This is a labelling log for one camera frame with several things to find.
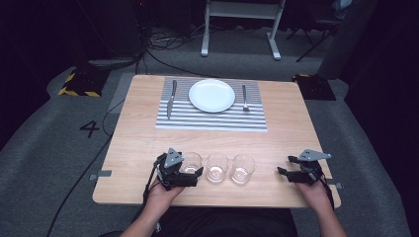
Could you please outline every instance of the wooden table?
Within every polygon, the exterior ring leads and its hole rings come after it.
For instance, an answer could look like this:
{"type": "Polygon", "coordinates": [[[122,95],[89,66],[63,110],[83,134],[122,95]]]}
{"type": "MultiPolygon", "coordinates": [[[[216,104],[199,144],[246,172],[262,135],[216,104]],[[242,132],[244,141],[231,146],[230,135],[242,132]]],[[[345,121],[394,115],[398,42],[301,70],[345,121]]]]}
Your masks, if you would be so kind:
{"type": "MultiPolygon", "coordinates": [[[[164,80],[164,76],[133,77],[102,168],[111,170],[112,175],[99,178],[93,193],[95,202],[142,203],[153,162],[173,147],[197,152],[204,159],[222,152],[230,162],[240,153],[256,161],[256,171],[246,185],[233,183],[229,171],[218,185],[203,174],[198,185],[186,188],[173,205],[307,206],[299,190],[277,170],[278,166],[299,170],[288,161],[289,155],[298,156],[306,148],[322,151],[296,83],[258,81],[268,131],[250,132],[155,128],[164,80]]],[[[331,179],[326,161],[320,160],[320,164],[326,178],[331,179]]],[[[341,200],[336,187],[331,189],[337,207],[341,200]]]]}

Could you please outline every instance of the stand leg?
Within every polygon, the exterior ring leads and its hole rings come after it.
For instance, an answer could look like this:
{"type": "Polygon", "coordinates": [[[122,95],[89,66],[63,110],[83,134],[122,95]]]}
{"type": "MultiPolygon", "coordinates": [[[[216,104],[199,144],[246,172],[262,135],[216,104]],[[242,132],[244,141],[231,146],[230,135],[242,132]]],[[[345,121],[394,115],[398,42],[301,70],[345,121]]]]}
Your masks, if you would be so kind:
{"type": "Polygon", "coordinates": [[[210,44],[210,0],[207,0],[206,6],[206,30],[203,37],[203,47],[201,49],[201,56],[209,55],[210,44]]]}
{"type": "Polygon", "coordinates": [[[272,54],[274,55],[275,60],[281,60],[280,52],[278,51],[277,43],[275,42],[275,35],[277,34],[278,25],[280,24],[280,19],[283,15],[284,6],[286,0],[282,0],[278,8],[277,17],[275,18],[274,25],[272,27],[272,32],[267,33],[269,46],[271,47],[272,54]]]}

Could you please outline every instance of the empty glass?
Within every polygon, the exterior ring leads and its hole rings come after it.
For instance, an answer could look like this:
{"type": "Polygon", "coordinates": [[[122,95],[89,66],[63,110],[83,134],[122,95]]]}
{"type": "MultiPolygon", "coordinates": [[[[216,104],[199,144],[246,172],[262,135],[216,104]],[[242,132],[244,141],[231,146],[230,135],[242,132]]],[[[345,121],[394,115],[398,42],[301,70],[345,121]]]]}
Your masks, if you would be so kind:
{"type": "Polygon", "coordinates": [[[195,152],[183,153],[182,157],[184,158],[180,169],[182,173],[194,174],[203,167],[203,158],[195,152]]]}
{"type": "Polygon", "coordinates": [[[207,161],[207,179],[213,183],[224,180],[228,169],[228,159],[221,153],[213,153],[207,161]]]}
{"type": "Polygon", "coordinates": [[[248,155],[238,155],[231,167],[231,180],[236,184],[246,184],[255,171],[255,161],[248,155]]]}

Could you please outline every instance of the printed number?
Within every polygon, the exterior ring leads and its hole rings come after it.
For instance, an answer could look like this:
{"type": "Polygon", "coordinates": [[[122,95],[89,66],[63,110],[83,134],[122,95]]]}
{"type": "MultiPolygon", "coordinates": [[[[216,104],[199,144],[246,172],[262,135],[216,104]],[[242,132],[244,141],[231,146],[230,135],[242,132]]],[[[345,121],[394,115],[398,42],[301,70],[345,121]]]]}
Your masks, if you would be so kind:
{"type": "Polygon", "coordinates": [[[86,125],[80,127],[80,130],[88,130],[89,131],[89,138],[92,137],[93,131],[99,130],[99,127],[96,127],[96,122],[94,120],[91,120],[86,125]]]}

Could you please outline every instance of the person's right hand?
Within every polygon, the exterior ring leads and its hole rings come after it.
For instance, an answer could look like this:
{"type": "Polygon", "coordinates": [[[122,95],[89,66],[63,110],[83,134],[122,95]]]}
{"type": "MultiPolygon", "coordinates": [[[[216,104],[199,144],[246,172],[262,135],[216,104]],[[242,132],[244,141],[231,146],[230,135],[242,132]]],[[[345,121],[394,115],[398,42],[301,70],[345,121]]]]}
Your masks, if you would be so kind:
{"type": "Polygon", "coordinates": [[[308,205],[318,211],[324,208],[332,208],[326,190],[320,181],[316,181],[312,186],[308,184],[295,183],[296,187],[302,192],[308,205]]]}

